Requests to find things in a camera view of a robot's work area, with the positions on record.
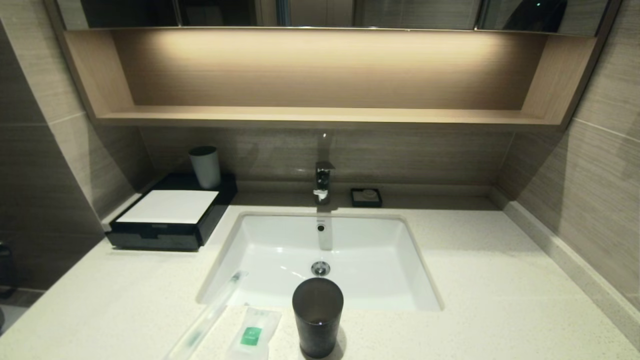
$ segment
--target sink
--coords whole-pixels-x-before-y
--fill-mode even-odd
[[[248,277],[230,305],[290,307],[299,283],[316,276],[314,264],[340,286],[345,308],[441,311],[411,233],[398,218],[243,215],[199,301],[209,303],[244,270]]]

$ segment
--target green label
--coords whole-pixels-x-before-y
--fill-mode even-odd
[[[247,327],[244,330],[244,334],[242,335],[242,339],[240,339],[240,344],[249,345],[254,347],[258,345],[258,339],[260,338],[260,333],[262,329],[259,327]]]

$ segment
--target bathroom vanity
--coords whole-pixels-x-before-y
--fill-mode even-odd
[[[236,203],[257,199],[240,193]],[[386,209],[341,207],[332,216],[406,224],[442,310],[350,307],[345,292],[334,359],[640,359],[582,290],[487,199],[385,201]],[[199,252],[114,250],[103,240],[0,338],[0,359],[162,359],[205,307],[215,264],[221,254],[230,256],[228,240],[245,215],[306,216],[314,225],[316,208],[231,205]],[[247,231],[260,224],[249,225]],[[228,307],[193,359],[223,359],[245,308]],[[302,359],[291,306],[269,308],[283,314],[269,358]]]

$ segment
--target wooden shelf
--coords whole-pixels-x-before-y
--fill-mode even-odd
[[[135,106],[98,117],[104,125],[137,126],[269,126],[388,127],[425,126],[460,129],[545,130],[554,125],[516,110],[287,108],[260,106]]]
[[[109,126],[558,131],[611,28],[505,31],[65,31],[90,118]]]

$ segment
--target wall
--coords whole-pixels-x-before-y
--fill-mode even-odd
[[[48,288],[101,239],[0,26],[0,241],[22,286]]]
[[[513,134],[311,129],[141,128],[158,170],[189,169],[187,151],[217,146],[223,170],[240,180],[314,180],[318,156],[335,181],[492,184]]]
[[[153,168],[138,129],[89,123],[40,0],[1,1],[0,20],[0,240],[48,288]]]
[[[518,133],[499,186],[640,309],[640,0],[625,0],[565,134]]]

